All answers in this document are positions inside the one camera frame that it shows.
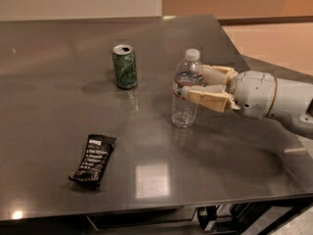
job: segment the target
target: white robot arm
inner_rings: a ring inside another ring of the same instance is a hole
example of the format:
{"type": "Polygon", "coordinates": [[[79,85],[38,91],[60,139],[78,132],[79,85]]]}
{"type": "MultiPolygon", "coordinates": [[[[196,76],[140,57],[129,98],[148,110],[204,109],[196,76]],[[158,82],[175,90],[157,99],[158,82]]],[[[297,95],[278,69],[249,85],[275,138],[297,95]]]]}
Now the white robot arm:
{"type": "Polygon", "coordinates": [[[313,84],[275,78],[258,71],[203,66],[208,86],[185,86],[183,96],[216,112],[272,118],[287,130],[313,139],[313,84]]]}

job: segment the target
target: wall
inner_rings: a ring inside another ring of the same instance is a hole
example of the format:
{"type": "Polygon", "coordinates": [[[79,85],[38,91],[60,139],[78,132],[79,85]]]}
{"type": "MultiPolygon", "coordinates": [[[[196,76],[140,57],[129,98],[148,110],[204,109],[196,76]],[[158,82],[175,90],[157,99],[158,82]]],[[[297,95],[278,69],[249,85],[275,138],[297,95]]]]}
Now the wall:
{"type": "Polygon", "coordinates": [[[313,2],[312,0],[163,0],[163,14],[212,14],[217,19],[313,16],[313,2]]]}
{"type": "Polygon", "coordinates": [[[0,21],[161,15],[161,0],[0,0],[0,21]]]}

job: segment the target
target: clear bottle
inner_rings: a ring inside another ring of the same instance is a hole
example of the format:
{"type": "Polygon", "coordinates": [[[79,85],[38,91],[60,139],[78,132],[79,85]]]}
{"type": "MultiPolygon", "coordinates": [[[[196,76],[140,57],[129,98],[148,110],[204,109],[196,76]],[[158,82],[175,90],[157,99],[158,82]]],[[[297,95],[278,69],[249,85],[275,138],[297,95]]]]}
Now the clear bottle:
{"type": "Polygon", "coordinates": [[[174,82],[172,99],[172,122],[177,127],[188,127],[195,122],[198,105],[187,101],[181,94],[181,89],[188,85],[202,85],[202,62],[200,51],[189,49],[185,58],[178,64],[174,82]]]}

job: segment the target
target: table top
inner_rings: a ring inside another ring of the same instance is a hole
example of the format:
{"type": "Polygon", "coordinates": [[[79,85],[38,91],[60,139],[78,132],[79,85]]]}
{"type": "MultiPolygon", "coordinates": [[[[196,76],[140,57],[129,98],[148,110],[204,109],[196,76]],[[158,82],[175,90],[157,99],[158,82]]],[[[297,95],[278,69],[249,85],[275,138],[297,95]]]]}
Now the table top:
{"type": "Polygon", "coordinates": [[[214,17],[0,23],[0,39],[0,220],[313,195],[313,161],[279,123],[203,108],[171,123],[186,49],[249,69],[214,17]],[[137,57],[131,90],[114,82],[120,43],[137,57]],[[67,178],[92,133],[117,138],[97,191],[67,178]]]}

